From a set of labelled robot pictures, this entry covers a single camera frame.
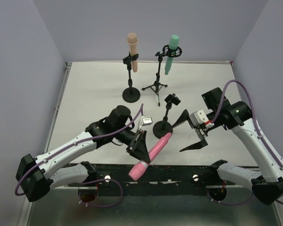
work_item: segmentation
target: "round stand base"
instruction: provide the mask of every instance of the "round stand base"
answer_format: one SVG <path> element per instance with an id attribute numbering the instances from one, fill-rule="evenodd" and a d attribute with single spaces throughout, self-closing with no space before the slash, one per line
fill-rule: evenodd
<path id="1" fill-rule="evenodd" d="M 162 127 L 162 123 L 163 123 L 162 121 L 158 121 L 153 126 L 154 136 L 156 136 L 159 139 L 161 139 L 167 133 L 173 133 L 173 129 L 171 129 L 171 124 L 170 123 L 168 123 L 168 122 L 166 123 L 165 129 L 161 128 Z"/>
<path id="2" fill-rule="evenodd" d="M 141 93 L 137 88 L 132 87 L 132 94 L 130 94 L 130 88 L 126 88 L 123 91 L 123 99 L 125 102 L 134 103 L 141 97 Z"/>

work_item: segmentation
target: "white table surface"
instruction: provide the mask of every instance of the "white table surface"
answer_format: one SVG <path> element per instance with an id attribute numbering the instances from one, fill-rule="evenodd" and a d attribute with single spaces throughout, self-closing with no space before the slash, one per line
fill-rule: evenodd
<path id="1" fill-rule="evenodd" d="M 184 109 L 189 113 L 200 109 L 209 113 L 201 95 L 216 87 L 223 89 L 225 83 L 234 78 L 230 64 L 173 63 L 169 75 L 164 75 L 162 70 L 160 82 L 169 86 L 160 90 L 161 106 L 158 107 L 154 92 L 150 89 L 141 90 L 142 87 L 154 82 L 157 69 L 158 63 L 139 62 L 138 72 L 132 73 L 132 80 L 133 87 L 140 90 L 141 98 L 136 103 L 130 104 L 122 99 L 122 92 L 128 87 L 126 65 L 121 62 L 72 63 L 48 150 L 51 151 L 75 138 L 90 123 L 108 116 L 117 105 L 127 106 L 134 117 L 141 103 L 144 103 L 145 115 L 151 116 L 156 123 L 162 120 L 166 111 L 164 98 L 168 94 L 175 93 L 181 103 L 173 106 L 169 111 L 168 121 L 171 124 Z M 240 100 L 235 84 L 229 86 L 226 96 L 231 103 Z M 158 141 L 152 133 L 154 123 L 145 127 L 148 131 L 146 137 L 148 151 Z M 225 131 L 222 127 L 209 132 L 208 146 L 205 148 L 179 152 L 180 149 L 198 141 L 195 131 L 186 122 L 174 129 L 169 143 L 153 164 L 210 165 L 224 159 L 235 165 L 257 165 L 242 142 L 231 131 Z M 138 160 L 126 153 L 125 148 L 125 145 L 107 144 L 80 156 L 73 162 L 135 164 Z"/>

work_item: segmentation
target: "screw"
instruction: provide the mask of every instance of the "screw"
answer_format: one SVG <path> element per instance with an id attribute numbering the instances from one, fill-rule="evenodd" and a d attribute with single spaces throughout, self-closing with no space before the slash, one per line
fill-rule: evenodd
<path id="1" fill-rule="evenodd" d="M 193 181 L 195 181 L 195 182 L 199 181 L 199 177 L 198 177 L 198 175 L 196 175 L 196 174 L 193 175 L 192 178 L 193 178 Z"/>

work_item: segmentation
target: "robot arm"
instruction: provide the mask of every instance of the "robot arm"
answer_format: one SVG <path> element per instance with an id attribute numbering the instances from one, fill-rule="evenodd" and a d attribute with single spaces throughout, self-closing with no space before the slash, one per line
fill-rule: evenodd
<path id="1" fill-rule="evenodd" d="M 225 130 L 230 129 L 246 146 L 261 171 L 237 167 L 224 160 L 215 162 L 212 164 L 212 167 L 216 169 L 222 180 L 231 181 L 252 190 L 262 203 L 269 205 L 283 195 L 283 167 L 278 164 L 268 151 L 262 142 L 262 137 L 264 137 L 264 140 L 282 165 L 283 158 L 262 133 L 260 127 L 258 128 L 261 135 L 258 134 L 254 126 L 251 109 L 246 103 L 239 101 L 231 105 L 224 97 L 220 114 L 214 124 L 211 122 L 217 112 L 221 94 L 221 89 L 216 88 L 202 95 L 208 109 L 213 110 L 212 113 L 205 115 L 204 111 L 201 110 L 188 114 L 187 110 L 185 110 L 172 126 L 174 128 L 184 121 L 188 121 L 191 128 L 195 129 L 196 134 L 200 138 L 200 142 L 188 146 L 181 151 L 205 147 L 208 145 L 205 137 L 209 131 L 217 127 L 223 126 Z"/>
<path id="2" fill-rule="evenodd" d="M 126 144 L 126 150 L 132 157 L 150 163 L 145 143 L 147 131 L 141 130 L 141 127 L 150 125 L 152 119 L 142 116 L 136 133 L 131 131 L 134 123 L 132 127 L 124 128 L 128 119 L 133 121 L 130 110 L 119 105 L 108 117 L 90 124 L 84 132 L 61 147 L 35 158 L 30 154 L 24 156 L 19 164 L 16 179 L 28 200 L 36 201 L 57 186 L 89 180 L 89 175 L 95 170 L 88 162 L 65 166 L 77 157 L 110 143 L 113 138 Z"/>

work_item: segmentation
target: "microphone stand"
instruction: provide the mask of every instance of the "microphone stand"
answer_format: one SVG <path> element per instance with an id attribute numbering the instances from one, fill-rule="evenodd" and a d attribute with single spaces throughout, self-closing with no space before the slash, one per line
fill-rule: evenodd
<path id="1" fill-rule="evenodd" d="M 182 50 L 180 47 L 177 47 L 176 50 L 171 50 L 169 49 L 169 45 L 165 45 L 162 49 L 162 53 L 157 52 L 155 54 L 156 57 L 158 57 L 158 72 L 155 74 L 156 75 L 156 80 L 154 81 L 154 83 L 150 86 L 147 86 L 145 88 L 142 88 L 142 90 L 146 90 L 148 88 L 150 88 L 157 96 L 158 96 L 158 106 L 160 106 L 160 101 L 159 101 L 159 91 L 162 87 L 168 87 L 168 85 L 165 84 L 161 84 L 159 82 L 160 80 L 160 66 L 161 66 L 161 62 L 163 60 L 163 57 L 168 56 L 171 58 L 174 57 L 179 57 L 182 54 Z"/>
<path id="2" fill-rule="evenodd" d="M 130 53 L 129 53 L 129 56 L 127 56 L 123 59 L 123 63 L 125 65 L 127 65 L 127 70 L 128 70 L 128 74 L 129 74 L 129 79 L 128 79 L 129 88 L 126 88 L 123 91 L 123 99 L 124 99 L 125 102 L 128 102 L 128 103 L 134 103 L 134 102 L 138 101 L 141 97 L 141 93 L 139 92 L 139 90 L 137 88 L 132 87 L 133 82 L 132 82 L 132 79 L 131 79 L 131 69 L 132 69 L 131 62 L 133 60 L 137 60 L 137 58 L 138 58 L 138 54 L 131 56 Z"/>
<path id="3" fill-rule="evenodd" d="M 158 139 L 164 137 L 167 133 L 173 133 L 173 129 L 171 124 L 168 122 L 168 113 L 169 110 L 172 108 L 172 104 L 179 105 L 181 100 L 176 97 L 175 93 L 169 94 L 166 98 L 166 114 L 163 117 L 162 121 L 158 121 L 153 126 L 153 134 Z"/>

